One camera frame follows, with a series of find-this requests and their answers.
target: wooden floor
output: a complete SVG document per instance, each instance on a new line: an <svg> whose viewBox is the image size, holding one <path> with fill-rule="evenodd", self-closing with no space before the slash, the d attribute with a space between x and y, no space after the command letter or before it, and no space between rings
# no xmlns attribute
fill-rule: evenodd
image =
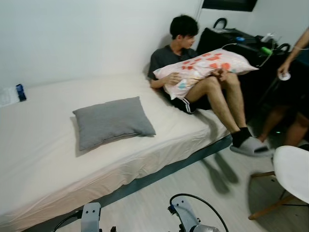
<svg viewBox="0 0 309 232"><path fill-rule="evenodd" d="M196 162L101 210L100 228L109 232L177 232L180 221L167 210L177 193L191 193L209 203L221 214L230 232L307 232L307 207L282 206L256 221L248 216L280 197L282 187L274 177L250 180L254 172L273 171L270 158L250 158L228 148ZM190 203L201 223L224 228L204 204ZM80 232L77 220L58 232Z"/></svg>

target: white wall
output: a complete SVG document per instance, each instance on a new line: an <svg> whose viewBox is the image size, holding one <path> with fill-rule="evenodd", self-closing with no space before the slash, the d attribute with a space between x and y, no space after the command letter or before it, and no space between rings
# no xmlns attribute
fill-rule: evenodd
<svg viewBox="0 0 309 232"><path fill-rule="evenodd" d="M0 86L140 73L200 0L1 0Z"/></svg>
<svg viewBox="0 0 309 232"><path fill-rule="evenodd" d="M205 28L212 28L217 19L226 18L226 28L237 28L239 30L246 31L249 26L248 17L251 15L252 12L202 9L198 19L198 24L200 27L199 34L196 37L196 43L193 45L193 48L197 48L198 41L203 30Z"/></svg>
<svg viewBox="0 0 309 232"><path fill-rule="evenodd" d="M258 0L248 32L265 35L273 32L280 44L294 45L309 26L309 0Z"/></svg>

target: man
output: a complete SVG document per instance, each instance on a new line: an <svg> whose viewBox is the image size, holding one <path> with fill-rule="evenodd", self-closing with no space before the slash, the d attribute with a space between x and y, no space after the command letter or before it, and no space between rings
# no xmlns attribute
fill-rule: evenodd
<svg viewBox="0 0 309 232"><path fill-rule="evenodd" d="M291 79L282 81L278 88L277 105L270 112L259 139L263 142L269 132L283 119L285 112L297 106L296 120L289 127L284 145L297 146L309 127L309 28L297 41L278 75L291 72Z"/></svg>
<svg viewBox="0 0 309 232"><path fill-rule="evenodd" d="M154 89L162 90L164 85L176 85L181 77L173 72L157 80L153 71L197 56L190 49L198 33L197 22L193 18L187 15L174 18L170 33L173 39L170 45L156 50L151 56L148 76L151 78L151 88ZM227 101L222 89L226 90ZM217 70L193 86L183 100L170 100L170 96L163 90L162 92L175 107L188 114L192 114L197 108L212 109L232 134L231 150L251 156L269 155L268 148L253 138L247 128L242 92L235 74Z"/></svg>

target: mattress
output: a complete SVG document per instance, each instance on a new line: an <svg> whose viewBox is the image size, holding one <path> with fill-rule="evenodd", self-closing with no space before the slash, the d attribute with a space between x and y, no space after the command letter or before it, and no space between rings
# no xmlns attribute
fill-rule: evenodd
<svg viewBox="0 0 309 232"><path fill-rule="evenodd" d="M212 111L188 115L171 106L143 74L38 86L26 89L26 96L0 109L1 232L70 212L228 134ZM73 110L136 96L156 136L79 151Z"/></svg>

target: black cable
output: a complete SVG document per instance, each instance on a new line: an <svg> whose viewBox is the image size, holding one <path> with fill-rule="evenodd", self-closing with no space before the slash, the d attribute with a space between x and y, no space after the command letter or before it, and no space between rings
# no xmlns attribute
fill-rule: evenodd
<svg viewBox="0 0 309 232"><path fill-rule="evenodd" d="M79 210L79 211L76 211L74 214L66 217L65 219L63 219L61 222L58 223L58 225L56 225L56 227L54 228L53 232L56 232L56 230L59 229L59 227L64 223L66 222L67 220L69 220L70 218L78 218L78 219L81 219L82 218L82 214L83 214L83 211L82 210Z"/></svg>
<svg viewBox="0 0 309 232"><path fill-rule="evenodd" d="M176 194L175 196L172 196L172 197L171 197L171 199L169 200L169 204L170 204L171 206L173 206L172 200L173 200L174 198L176 198L176 197L179 197L179 196L192 197L192 198L195 198L195 199L197 199L197 200L199 200L199 201L205 203L206 205L208 205L208 207L209 207L210 209L212 209L213 212L215 212L215 214L218 216L218 218L219 218L220 221L222 222L222 224L223 224L223 226L224 226L224 228L225 228L225 231L226 231L226 232L229 232L229 231L228 231L228 228L227 228L227 226L226 226L226 224L225 224L225 222L224 222L224 220L222 219L222 217L220 216L220 214L217 212L217 210L215 210L215 208L214 208L211 204L209 204L207 201L203 200L202 198L199 198L199 197L197 197L197 196L195 196L195 195L188 194L188 193L179 193L179 194Z"/></svg>

